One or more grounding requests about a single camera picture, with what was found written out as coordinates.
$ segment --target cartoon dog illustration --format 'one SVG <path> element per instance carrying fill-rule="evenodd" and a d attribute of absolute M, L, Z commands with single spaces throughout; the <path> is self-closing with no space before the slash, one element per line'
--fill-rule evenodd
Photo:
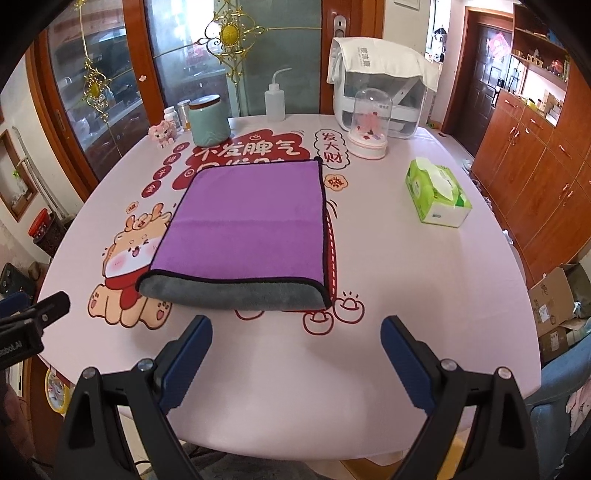
<path fill-rule="evenodd" d="M 127 328 L 141 321 L 152 330 L 160 328 L 168 318 L 171 303 L 149 299 L 135 289 L 135 282 L 148 271 L 170 223 L 172 213 L 162 213 L 163 207 L 164 204 L 157 203 L 152 213 L 143 213 L 137 219 L 131 215 L 125 230 L 115 235 L 103 261 L 105 283 L 94 289 L 88 302 L 91 317 Z"/>

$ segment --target tissue box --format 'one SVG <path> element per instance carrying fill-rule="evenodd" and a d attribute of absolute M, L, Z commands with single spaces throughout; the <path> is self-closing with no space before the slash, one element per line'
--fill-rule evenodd
<path fill-rule="evenodd" d="M 458 228 L 472 210 L 451 170 L 433 165 L 426 158 L 415 158 L 410 163 L 406 184 L 422 223 Z"/>

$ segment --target pink figurine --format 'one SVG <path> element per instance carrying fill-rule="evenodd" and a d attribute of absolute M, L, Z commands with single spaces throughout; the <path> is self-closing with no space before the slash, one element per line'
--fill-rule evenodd
<path fill-rule="evenodd" d="M 162 120 L 158 125 L 152 125 L 148 129 L 148 135 L 157 140 L 161 148 L 174 143 L 177 138 L 177 126 L 168 120 Z"/>

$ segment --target white plastic bottle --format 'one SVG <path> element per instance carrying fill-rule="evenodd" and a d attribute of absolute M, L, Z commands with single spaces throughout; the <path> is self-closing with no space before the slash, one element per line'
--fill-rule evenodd
<path fill-rule="evenodd" d="M 164 119 L 173 122 L 177 126 L 177 133 L 183 132 L 183 126 L 178 118 L 178 113 L 173 106 L 164 109 Z"/>
<path fill-rule="evenodd" d="M 269 84 L 269 89 L 265 92 L 265 113 L 267 120 L 270 122 L 281 122 L 285 120 L 285 92 L 279 88 L 279 84 L 275 81 L 278 73 L 286 72 L 291 69 L 277 70 L 273 74 L 272 83 Z"/>

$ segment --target white cloth cover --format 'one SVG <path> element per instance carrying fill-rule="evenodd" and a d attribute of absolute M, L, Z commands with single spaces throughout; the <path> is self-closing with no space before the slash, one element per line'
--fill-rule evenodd
<path fill-rule="evenodd" d="M 381 38 L 333 38 L 327 83 L 335 83 L 339 77 L 340 62 L 343 62 L 347 72 L 381 73 L 399 78 L 421 77 L 425 87 L 437 91 L 439 68 L 435 64 L 409 47 Z"/>

